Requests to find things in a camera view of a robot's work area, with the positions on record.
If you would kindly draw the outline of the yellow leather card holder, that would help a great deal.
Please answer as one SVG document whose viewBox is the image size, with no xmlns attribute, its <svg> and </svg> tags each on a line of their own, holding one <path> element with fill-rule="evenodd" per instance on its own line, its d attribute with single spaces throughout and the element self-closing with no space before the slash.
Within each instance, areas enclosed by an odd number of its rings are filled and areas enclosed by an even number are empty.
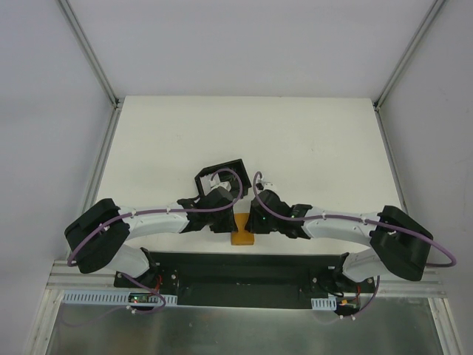
<svg viewBox="0 0 473 355">
<path fill-rule="evenodd" d="M 234 215 L 237 230 L 231 232 L 231 245 L 232 246 L 253 246 L 255 243 L 255 237 L 253 233 L 250 233 L 245 229 L 245 226 L 249 219 L 249 213 L 238 213 Z"/>
</svg>

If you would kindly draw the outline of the black plastic card box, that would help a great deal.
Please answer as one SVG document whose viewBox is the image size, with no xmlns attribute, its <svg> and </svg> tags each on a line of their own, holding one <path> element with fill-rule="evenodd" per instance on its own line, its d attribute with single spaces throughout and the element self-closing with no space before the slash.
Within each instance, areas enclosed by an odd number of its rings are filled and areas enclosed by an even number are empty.
<svg viewBox="0 0 473 355">
<path fill-rule="evenodd" d="M 198 196 L 205 196 L 203 188 L 200 183 L 200 178 L 205 175 L 219 175 L 221 181 L 228 181 L 231 183 L 231 190 L 229 191 L 233 198 L 239 194 L 239 182 L 242 183 L 242 194 L 241 198 L 248 195 L 248 190 L 251 188 L 251 182 L 248 177 L 247 170 L 243 160 L 236 159 L 230 160 L 229 162 L 219 163 L 213 166 L 207 166 L 202 168 L 199 173 L 194 177 L 194 182 L 197 187 Z"/>
</svg>

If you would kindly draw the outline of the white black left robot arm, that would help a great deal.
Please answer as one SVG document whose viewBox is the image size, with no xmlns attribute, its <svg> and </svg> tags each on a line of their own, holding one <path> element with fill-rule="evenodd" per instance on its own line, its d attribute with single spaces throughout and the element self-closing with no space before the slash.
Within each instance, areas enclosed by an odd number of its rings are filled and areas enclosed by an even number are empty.
<svg viewBox="0 0 473 355">
<path fill-rule="evenodd" d="M 131 247 L 126 241 L 205 227 L 215 233 L 236 231 L 234 201 L 224 187 L 217 187 L 198 200 L 184 198 L 166 208 L 141 211 L 121 208 L 113 199 L 105 198 L 66 227 L 64 235 L 71 248 L 69 263 L 82 274 L 107 268 L 122 278 L 131 277 L 132 285 L 156 289 L 160 272 L 151 253 L 144 247 Z"/>
</svg>

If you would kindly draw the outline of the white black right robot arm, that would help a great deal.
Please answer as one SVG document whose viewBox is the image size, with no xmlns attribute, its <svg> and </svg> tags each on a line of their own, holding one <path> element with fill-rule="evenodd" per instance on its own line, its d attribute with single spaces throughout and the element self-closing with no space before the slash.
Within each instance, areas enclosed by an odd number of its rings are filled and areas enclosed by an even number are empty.
<svg viewBox="0 0 473 355">
<path fill-rule="evenodd" d="M 340 254 L 332 270 L 333 285 L 344 292 L 385 274 L 420 281 L 433 239 L 424 227 L 394 206 L 365 214 L 341 214 L 310 204 L 290 206 L 262 183 L 256 185 L 245 228 L 254 234 L 278 232 L 290 239 L 329 239 L 364 246 L 363 251 Z"/>
</svg>

